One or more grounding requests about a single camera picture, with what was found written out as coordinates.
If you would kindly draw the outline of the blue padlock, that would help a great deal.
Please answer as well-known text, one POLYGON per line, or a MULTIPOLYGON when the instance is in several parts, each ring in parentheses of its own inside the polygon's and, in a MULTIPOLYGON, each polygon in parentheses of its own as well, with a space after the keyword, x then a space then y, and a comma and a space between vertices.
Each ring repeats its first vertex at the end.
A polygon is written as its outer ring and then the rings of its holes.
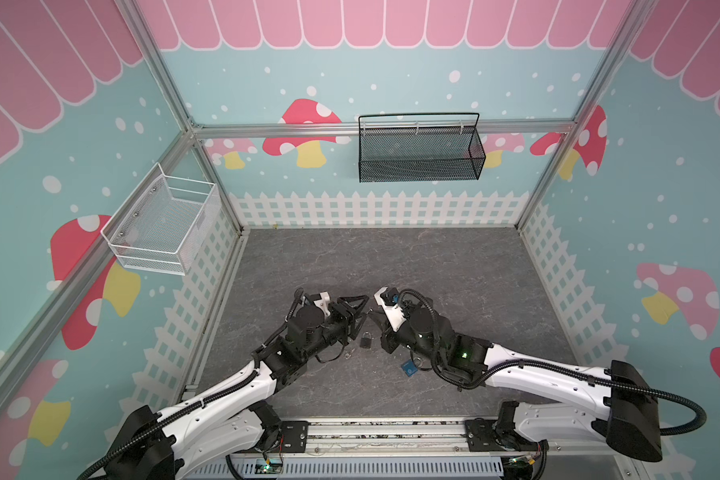
POLYGON ((414 361, 408 360, 401 365, 401 369, 407 377, 415 375, 419 369, 414 361))

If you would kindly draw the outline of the black padlock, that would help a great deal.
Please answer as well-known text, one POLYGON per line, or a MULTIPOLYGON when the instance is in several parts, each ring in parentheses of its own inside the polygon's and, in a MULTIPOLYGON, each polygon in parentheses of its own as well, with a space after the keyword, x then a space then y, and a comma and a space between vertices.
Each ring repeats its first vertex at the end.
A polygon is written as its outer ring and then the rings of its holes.
POLYGON ((365 331, 359 339, 359 347, 361 349, 370 350, 372 348, 373 335, 369 331, 365 331))

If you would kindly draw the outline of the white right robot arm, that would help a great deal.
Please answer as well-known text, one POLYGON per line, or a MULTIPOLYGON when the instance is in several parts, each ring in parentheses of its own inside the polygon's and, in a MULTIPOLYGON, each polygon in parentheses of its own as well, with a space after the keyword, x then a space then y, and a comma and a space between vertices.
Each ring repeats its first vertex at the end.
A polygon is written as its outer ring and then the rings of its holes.
POLYGON ((546 407, 505 404, 494 427, 498 437, 592 439, 636 460, 662 460, 658 400, 631 364, 614 360, 601 368, 550 362, 457 333, 446 317, 417 298, 382 290, 375 300, 384 316, 378 325, 385 351, 405 347, 460 390, 509 388, 549 400, 546 407))

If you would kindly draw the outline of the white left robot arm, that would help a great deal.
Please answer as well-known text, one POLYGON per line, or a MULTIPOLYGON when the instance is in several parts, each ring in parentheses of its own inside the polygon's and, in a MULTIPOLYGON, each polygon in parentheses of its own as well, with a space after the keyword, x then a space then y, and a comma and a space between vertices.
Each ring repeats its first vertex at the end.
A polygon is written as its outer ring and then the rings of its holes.
POLYGON ((80 478, 181 479, 218 456, 267 449, 279 429, 268 399, 321 352, 356 339, 368 301, 366 295, 333 300, 297 289, 283 323, 240 371, 157 412, 148 406, 133 411, 107 453, 80 478))

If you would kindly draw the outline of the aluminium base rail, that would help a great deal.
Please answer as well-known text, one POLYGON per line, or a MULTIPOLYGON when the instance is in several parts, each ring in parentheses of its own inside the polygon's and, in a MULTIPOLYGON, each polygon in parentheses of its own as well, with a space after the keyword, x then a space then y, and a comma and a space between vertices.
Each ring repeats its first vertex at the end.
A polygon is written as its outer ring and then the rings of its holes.
POLYGON ((463 417, 309 417, 301 451, 237 453, 191 473, 193 479, 500 479, 509 463, 530 465, 545 479, 646 479, 639 462, 588 440, 551 440, 546 454, 477 447, 463 417))

